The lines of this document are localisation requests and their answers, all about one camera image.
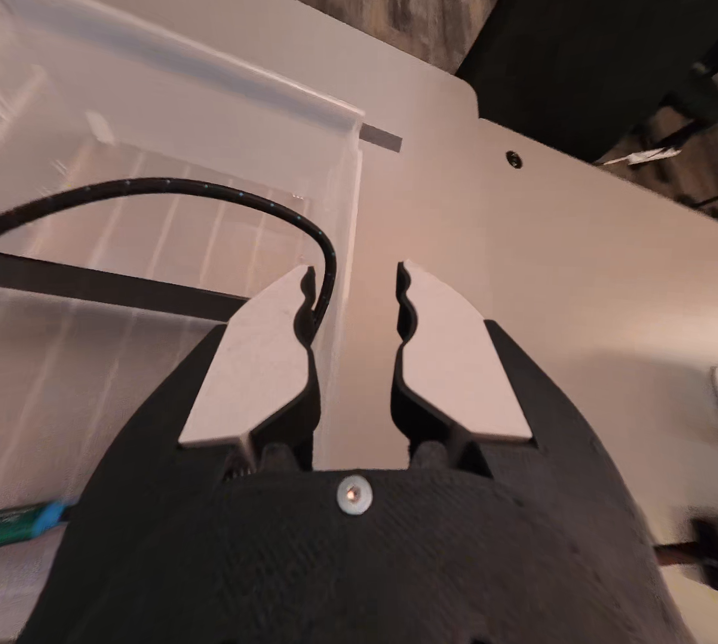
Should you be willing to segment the braided hdmi cable green plugs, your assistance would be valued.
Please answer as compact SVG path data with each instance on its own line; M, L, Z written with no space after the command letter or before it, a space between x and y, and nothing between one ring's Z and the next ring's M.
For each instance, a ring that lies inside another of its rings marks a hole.
M169 193L219 200L266 213L292 227L298 228L318 244L325 260L325 272L316 306L312 310L316 334L328 310L337 276L335 247L327 235L305 216L296 211L248 191L240 191L215 183L193 181L183 178L135 178L101 182L81 188L60 192L33 200L1 214L1 235L30 225L56 213L85 206L90 203L127 198L138 195ZM291 447L301 469L312 468L313 439L299 447ZM245 448L241 458L248 469L254 469L252 459L263 448ZM1 511L1 546L31 541L70 519L70 505L59 502L29 505L25 508Z

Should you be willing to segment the clear plastic organizer box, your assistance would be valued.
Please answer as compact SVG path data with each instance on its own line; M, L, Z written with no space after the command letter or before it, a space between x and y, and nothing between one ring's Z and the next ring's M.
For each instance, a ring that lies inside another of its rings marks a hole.
M1 0L1 211L95 182L186 178L256 193L335 247L314 342L335 394L363 113L97 0ZM324 264L266 213L139 195L1 236L1 253L251 298ZM211 320L1 288L1 507L74 499Z

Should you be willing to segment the black divider plate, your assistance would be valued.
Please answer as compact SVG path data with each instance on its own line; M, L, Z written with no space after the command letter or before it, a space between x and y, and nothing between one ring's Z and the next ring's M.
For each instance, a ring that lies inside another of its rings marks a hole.
M5 253L1 287L220 323L247 302L235 295Z

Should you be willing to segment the dark grey table strip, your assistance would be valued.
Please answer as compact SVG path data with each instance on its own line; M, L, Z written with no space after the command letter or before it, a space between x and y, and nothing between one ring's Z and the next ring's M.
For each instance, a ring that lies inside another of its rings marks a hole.
M402 137L368 123L363 123L360 126L359 138L365 143L381 147L394 153L401 152L403 143Z

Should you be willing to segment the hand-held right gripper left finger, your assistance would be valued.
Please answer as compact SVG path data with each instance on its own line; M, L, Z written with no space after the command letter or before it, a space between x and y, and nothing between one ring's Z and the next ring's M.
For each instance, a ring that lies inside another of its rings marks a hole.
M179 444L299 447L321 412L312 344L315 270L297 266L227 323Z

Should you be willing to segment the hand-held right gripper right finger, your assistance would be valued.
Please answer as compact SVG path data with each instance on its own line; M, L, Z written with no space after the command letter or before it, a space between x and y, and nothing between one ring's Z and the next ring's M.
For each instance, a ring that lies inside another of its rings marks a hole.
M412 261L398 264L390 412L411 442L465 435L527 443L533 433L485 318L459 292Z

